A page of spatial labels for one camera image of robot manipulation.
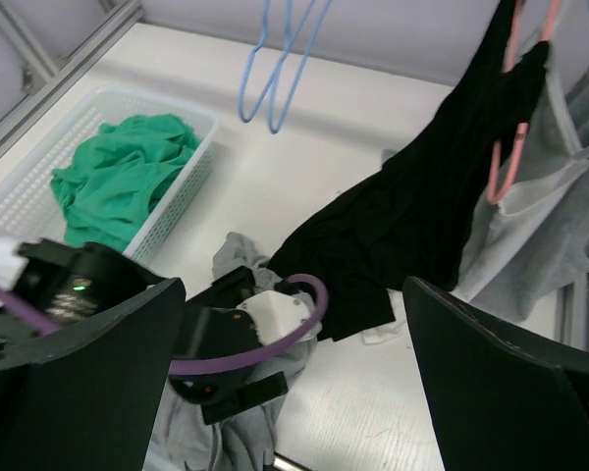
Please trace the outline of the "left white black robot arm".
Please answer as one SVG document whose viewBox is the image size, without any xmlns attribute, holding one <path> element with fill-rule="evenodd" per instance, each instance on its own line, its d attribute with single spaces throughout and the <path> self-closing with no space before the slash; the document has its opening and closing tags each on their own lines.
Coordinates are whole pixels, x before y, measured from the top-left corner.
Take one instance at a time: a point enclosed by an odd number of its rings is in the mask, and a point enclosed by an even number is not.
<svg viewBox="0 0 589 471">
<path fill-rule="evenodd" d="M 92 317 L 162 280 L 100 243 L 73 248 L 0 236 L 0 287 L 55 324 Z M 168 381 L 182 399 L 200 407 L 208 425 L 289 390 L 282 371 L 262 373 L 259 361 L 243 367 L 228 362 L 262 345 L 258 323 L 242 307 L 256 289 L 250 269 L 230 269 L 184 306 Z"/>
</svg>

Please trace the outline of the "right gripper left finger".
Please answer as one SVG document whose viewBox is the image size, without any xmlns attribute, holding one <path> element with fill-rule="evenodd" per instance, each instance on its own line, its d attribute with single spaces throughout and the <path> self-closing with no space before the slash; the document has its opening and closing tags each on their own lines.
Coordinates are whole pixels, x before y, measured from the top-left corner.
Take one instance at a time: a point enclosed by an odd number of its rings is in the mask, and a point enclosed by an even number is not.
<svg viewBox="0 0 589 471">
<path fill-rule="evenodd" d="M 166 280 L 0 351 L 0 470 L 139 470 L 186 291 Z"/>
</svg>

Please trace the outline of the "green tank top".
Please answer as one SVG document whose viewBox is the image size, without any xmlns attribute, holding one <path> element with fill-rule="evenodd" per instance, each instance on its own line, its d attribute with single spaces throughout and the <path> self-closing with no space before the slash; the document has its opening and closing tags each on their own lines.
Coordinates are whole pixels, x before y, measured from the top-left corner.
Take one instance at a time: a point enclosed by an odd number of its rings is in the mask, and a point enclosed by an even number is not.
<svg viewBox="0 0 589 471">
<path fill-rule="evenodd" d="M 67 245 L 98 242 L 124 251 L 201 143 L 172 114 L 104 123 L 55 169 L 50 188 L 63 213 Z"/>
</svg>

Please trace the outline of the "black tank top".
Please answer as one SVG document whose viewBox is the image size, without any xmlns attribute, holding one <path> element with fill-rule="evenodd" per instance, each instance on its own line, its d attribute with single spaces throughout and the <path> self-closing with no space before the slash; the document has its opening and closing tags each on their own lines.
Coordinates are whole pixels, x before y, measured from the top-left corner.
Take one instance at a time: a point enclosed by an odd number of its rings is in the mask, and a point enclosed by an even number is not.
<svg viewBox="0 0 589 471">
<path fill-rule="evenodd" d="M 329 292 L 320 338 L 342 340 L 394 318 L 389 293 L 409 276 L 451 290 L 493 147 L 509 153 L 545 83 L 549 44 L 510 71 L 515 5 L 501 2 L 463 77 L 428 126 L 381 169 L 299 226 L 270 260 L 281 277 L 310 274 Z"/>
</svg>

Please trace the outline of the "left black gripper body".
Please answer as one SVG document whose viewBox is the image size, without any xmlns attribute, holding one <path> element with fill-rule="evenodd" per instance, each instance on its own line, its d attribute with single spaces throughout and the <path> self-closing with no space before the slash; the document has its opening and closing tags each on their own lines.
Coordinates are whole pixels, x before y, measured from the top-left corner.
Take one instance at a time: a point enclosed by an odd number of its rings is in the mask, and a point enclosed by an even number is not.
<svg viewBox="0 0 589 471">
<path fill-rule="evenodd" d="M 184 364 L 246 353 L 261 346 L 248 314 L 237 306 L 254 294 L 250 269 L 239 267 L 188 300 L 173 352 L 169 383 L 186 402 L 200 408 L 203 422 L 214 425 L 288 392 L 281 371 L 255 379 L 255 364 L 217 373 L 197 372 Z"/>
</svg>

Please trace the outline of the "light grey tank top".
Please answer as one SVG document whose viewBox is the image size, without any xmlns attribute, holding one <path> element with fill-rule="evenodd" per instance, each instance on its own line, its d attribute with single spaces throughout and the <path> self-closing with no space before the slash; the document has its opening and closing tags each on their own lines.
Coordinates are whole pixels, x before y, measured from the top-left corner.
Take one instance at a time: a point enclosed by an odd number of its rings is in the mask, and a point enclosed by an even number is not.
<svg viewBox="0 0 589 471">
<path fill-rule="evenodd" d="M 174 357 L 219 370 L 183 367 L 167 380 L 146 470 L 273 469 L 279 414 L 317 343 L 317 279 L 282 279 L 237 233 L 214 255 L 212 274 L 212 285 L 185 305 Z"/>
</svg>

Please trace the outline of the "blue wire hanger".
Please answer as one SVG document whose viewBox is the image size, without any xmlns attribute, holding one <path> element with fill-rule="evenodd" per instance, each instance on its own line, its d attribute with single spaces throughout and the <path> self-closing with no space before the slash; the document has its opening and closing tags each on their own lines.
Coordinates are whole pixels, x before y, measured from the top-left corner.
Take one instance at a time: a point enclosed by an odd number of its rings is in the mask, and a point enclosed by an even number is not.
<svg viewBox="0 0 589 471">
<path fill-rule="evenodd" d="M 288 89 L 288 93 L 284 104 L 280 110 L 277 109 L 277 97 L 278 91 L 280 87 L 280 81 L 282 77 L 282 71 L 284 65 L 286 64 L 287 59 L 290 57 L 291 52 L 293 51 L 293 47 L 300 36 L 303 28 L 305 27 L 307 20 L 312 13 L 313 8 L 316 6 L 317 1 L 311 0 L 307 7 L 305 8 L 303 15 L 299 22 L 295 25 L 293 23 L 293 12 L 294 12 L 294 2 L 287 1 L 286 2 L 286 12 L 285 12 L 285 42 L 282 49 L 282 53 L 279 59 L 276 62 L 275 68 L 273 70 L 271 76 L 271 85 L 269 86 L 269 98 L 268 98 L 268 105 L 267 105 L 267 126 L 272 134 L 277 134 L 281 128 L 283 127 L 288 113 L 290 111 L 292 102 L 295 97 L 295 93 L 297 92 L 299 82 L 301 80 L 303 71 L 305 69 L 306 63 L 310 56 L 313 46 L 315 45 L 316 39 L 320 32 L 320 29 L 325 21 L 325 18 L 334 3 L 333 0 L 328 0 L 324 3 L 321 8 L 320 14 L 318 19 L 315 23 L 312 32 L 305 44 L 303 52 L 301 54 L 301 58 L 299 60 L 298 66 L 296 68 L 294 78 L 292 83 Z"/>
<path fill-rule="evenodd" d="M 265 1 L 261 11 L 261 31 L 257 43 L 251 47 L 246 62 L 242 69 L 241 82 L 237 98 L 237 113 L 240 120 L 249 124 L 258 115 L 261 108 L 266 112 L 267 122 L 267 105 L 269 98 L 269 86 L 271 85 L 271 76 L 279 59 L 285 42 L 285 32 L 282 49 L 278 51 L 275 57 L 276 62 L 268 68 L 264 53 L 267 50 L 267 41 L 269 39 L 269 17 L 275 5 L 274 1 Z M 277 109 L 280 110 L 286 99 L 288 90 L 286 85 L 285 65 L 282 71 L 280 87 L 277 97 Z"/>
</svg>

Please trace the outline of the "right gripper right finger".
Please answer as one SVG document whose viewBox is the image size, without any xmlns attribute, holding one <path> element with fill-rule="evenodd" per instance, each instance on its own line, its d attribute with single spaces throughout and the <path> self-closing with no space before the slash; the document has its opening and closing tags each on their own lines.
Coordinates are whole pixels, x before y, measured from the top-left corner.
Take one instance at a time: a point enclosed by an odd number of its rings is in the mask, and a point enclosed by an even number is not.
<svg viewBox="0 0 589 471">
<path fill-rule="evenodd" d="M 589 352 L 415 277 L 402 295 L 446 469 L 589 470 Z"/>
</svg>

